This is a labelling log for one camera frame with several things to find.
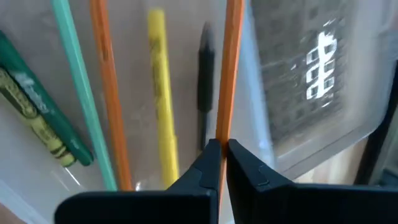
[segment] clear plastic container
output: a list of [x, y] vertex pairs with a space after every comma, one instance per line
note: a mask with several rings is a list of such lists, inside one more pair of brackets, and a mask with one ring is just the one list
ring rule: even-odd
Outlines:
[[294, 179], [381, 122], [395, 1], [252, 0], [278, 170]]

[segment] pencil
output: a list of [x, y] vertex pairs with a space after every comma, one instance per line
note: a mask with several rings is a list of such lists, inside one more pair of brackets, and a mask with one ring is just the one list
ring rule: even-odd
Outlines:
[[83, 114], [85, 116], [88, 132], [94, 145], [94, 151], [98, 158], [99, 169], [101, 170], [104, 185], [108, 190], [117, 190], [116, 181], [113, 175], [111, 161], [109, 160], [108, 149], [102, 133], [100, 119], [95, 108], [94, 96], [91, 92], [88, 80], [86, 65], [80, 50], [72, 13], [68, 0], [52, 0], [55, 18], [60, 29], [63, 47], [70, 64], [73, 82], [80, 100]]
[[126, 138], [118, 93], [118, 79], [114, 66], [112, 40], [106, 0], [90, 0], [90, 14], [94, 37], [101, 64], [102, 83], [105, 92], [106, 112], [108, 114], [113, 151], [121, 190], [133, 190]]
[[236, 72], [243, 23], [244, 0], [228, 0], [224, 28], [223, 60], [221, 64], [220, 94], [218, 98], [216, 138], [221, 143], [222, 161], [220, 173], [220, 195], [223, 194], [226, 155], [234, 107]]

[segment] black pen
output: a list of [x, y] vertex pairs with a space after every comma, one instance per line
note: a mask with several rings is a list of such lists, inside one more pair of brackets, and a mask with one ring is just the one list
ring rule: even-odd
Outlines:
[[214, 37], [208, 22], [203, 26], [200, 38], [198, 63], [198, 144], [199, 150], [206, 146], [208, 113], [213, 107], [213, 74], [215, 48]]

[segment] green crayon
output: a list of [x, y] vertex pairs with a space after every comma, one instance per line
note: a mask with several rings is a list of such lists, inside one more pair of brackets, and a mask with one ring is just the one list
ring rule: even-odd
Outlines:
[[40, 111], [45, 122], [70, 150], [73, 156], [84, 166], [94, 161], [90, 150], [85, 146], [78, 134], [73, 130], [67, 117], [60, 111], [53, 99], [45, 91], [35, 74], [26, 65], [18, 51], [6, 35], [0, 31], [0, 66], [24, 90], [34, 106]]

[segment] orange pencil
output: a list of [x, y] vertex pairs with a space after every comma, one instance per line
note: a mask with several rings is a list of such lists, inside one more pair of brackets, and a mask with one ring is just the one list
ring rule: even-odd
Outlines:
[[223, 61], [221, 64], [220, 94], [218, 98], [216, 138], [222, 147], [220, 195], [223, 194], [226, 154], [234, 108], [236, 72], [243, 23], [244, 0], [228, 0], [224, 28]]
[[108, 12], [105, 0], [90, 0], [90, 14], [93, 23], [101, 74], [105, 92], [106, 111], [108, 113], [111, 138], [121, 190], [133, 190], [127, 144], [123, 130], [121, 105], [119, 102], [118, 79], [114, 67], [112, 41], [109, 31]]

